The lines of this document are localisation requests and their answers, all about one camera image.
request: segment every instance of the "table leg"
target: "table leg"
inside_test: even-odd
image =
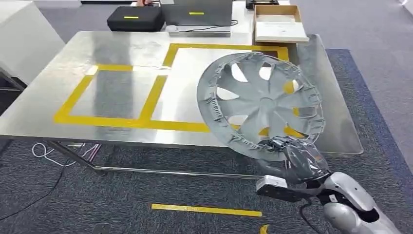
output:
[[[65,156],[69,157],[71,160],[79,163],[80,165],[86,166],[87,168],[94,170],[98,175],[100,176],[105,175],[104,171],[96,170],[96,167],[91,162],[80,157],[76,153],[72,152],[70,149],[62,146],[60,143],[55,142],[55,141],[47,141],[46,144],[48,144],[50,147],[54,148],[55,150],[61,152]]]

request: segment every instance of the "stainless steel table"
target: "stainless steel table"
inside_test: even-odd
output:
[[[198,79],[217,58],[256,50],[275,51],[281,59],[295,61],[318,87],[327,122],[317,141],[321,151],[361,153],[320,38],[312,35],[308,44],[289,51],[250,46],[251,39],[250,33],[233,33],[229,38],[171,38],[166,32],[79,32],[0,116],[0,136],[49,141],[97,171],[181,174],[95,166],[57,141],[223,147],[198,111]]]

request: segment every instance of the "white paper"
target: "white paper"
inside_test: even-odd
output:
[[[293,15],[258,15],[257,22],[295,22]]]
[[[255,40],[308,41],[301,22],[256,22]]]

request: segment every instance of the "black case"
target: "black case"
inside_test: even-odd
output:
[[[164,26],[165,19],[160,7],[118,7],[108,18],[112,31],[123,32],[158,32]]]

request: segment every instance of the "cable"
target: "cable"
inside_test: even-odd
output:
[[[63,169],[62,169],[62,171],[60,172],[59,178],[57,179],[56,183],[54,184],[54,186],[52,187],[52,189],[51,189],[48,193],[46,193],[46,195],[44,195],[44,196],[42,196],[41,198],[39,198],[39,199],[35,200],[34,202],[30,203],[29,205],[27,205],[27,206],[24,207],[23,209],[21,209],[21,210],[19,210],[19,211],[16,211],[16,212],[14,212],[14,213],[12,213],[12,214],[9,214],[9,215],[6,216],[6,217],[0,218],[0,221],[3,221],[3,220],[5,220],[5,219],[7,219],[7,218],[9,218],[9,217],[11,217],[11,216],[13,216],[13,215],[17,215],[18,213],[26,210],[27,208],[31,207],[33,204],[37,203],[38,201],[40,201],[40,200],[42,200],[43,198],[45,198],[45,197],[47,197],[48,195],[50,195],[50,194],[55,190],[55,188],[57,187],[58,183],[60,182],[60,179],[61,179],[62,176],[63,176],[64,169],[65,169],[65,167],[63,167]]]
[[[237,25],[237,24],[238,24],[238,20],[232,19],[230,27],[234,26],[234,25]],[[180,31],[180,33],[203,31],[203,30],[207,30],[207,29],[211,29],[211,28],[221,28],[221,27],[228,27],[228,26],[212,26],[212,27],[208,27],[208,28],[191,29],[191,30],[186,30],[186,31]]]
[[[305,200],[307,201],[307,204],[304,204],[300,207],[300,216],[301,218],[304,220],[304,222],[307,223],[308,226],[310,226],[315,232],[317,232],[318,234],[323,234],[316,226],[314,226],[313,224],[311,224],[308,219],[304,216],[303,210],[304,208],[310,207],[313,202],[309,199],[309,198],[305,198]]]
[[[36,148],[36,146],[38,146],[38,145],[41,145],[42,147],[43,147],[43,154],[42,155],[37,155],[36,153],[35,153],[35,148]],[[81,157],[84,157],[87,153],[89,153],[90,151],[92,151],[92,150],[95,150],[97,147],[98,147],[98,145],[99,144],[95,144],[92,148],[90,148],[90,149],[88,149]],[[36,144],[34,144],[33,145],[33,147],[32,147],[32,154],[33,154],[33,156],[35,156],[35,157],[44,157],[45,159],[47,159],[47,160],[49,160],[49,161],[51,161],[51,162],[53,162],[53,163],[55,163],[55,164],[57,164],[57,165],[59,165],[59,166],[61,166],[61,167],[69,167],[69,166],[72,166],[73,164],[75,164],[76,162],[72,162],[72,163],[69,163],[69,164],[67,164],[67,165],[63,165],[63,164],[60,164],[59,162],[56,162],[56,161],[54,161],[53,159],[51,159],[51,158],[48,158],[47,157],[47,155],[49,155],[50,153],[52,153],[54,151],[54,149],[51,149],[49,152],[47,152],[47,148],[46,148],[46,146],[43,144],[43,143],[36,143]]]
[[[12,142],[13,142],[12,139],[9,139],[6,141],[6,143],[3,145],[2,149],[0,150],[0,156],[3,155],[3,153],[9,148]]]

